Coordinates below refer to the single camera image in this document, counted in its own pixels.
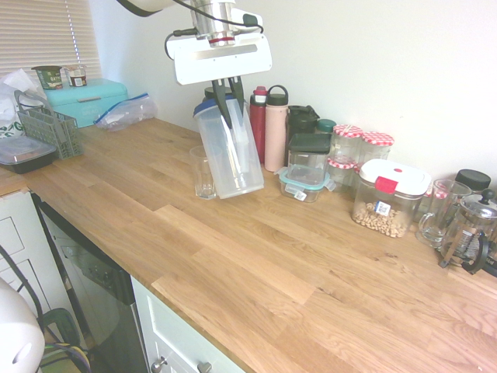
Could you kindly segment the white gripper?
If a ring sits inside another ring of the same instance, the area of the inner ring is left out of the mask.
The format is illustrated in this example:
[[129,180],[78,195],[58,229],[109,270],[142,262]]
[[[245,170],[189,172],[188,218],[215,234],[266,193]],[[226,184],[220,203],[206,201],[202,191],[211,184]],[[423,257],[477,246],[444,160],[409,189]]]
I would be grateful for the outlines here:
[[[227,98],[236,98],[241,114],[245,98],[240,75],[268,71],[273,65],[269,41],[260,33],[237,35],[233,45],[211,47],[207,40],[189,38],[172,42],[176,81],[180,85],[212,81],[214,101],[228,129],[232,120]],[[229,78],[231,91],[227,91],[222,78]]]

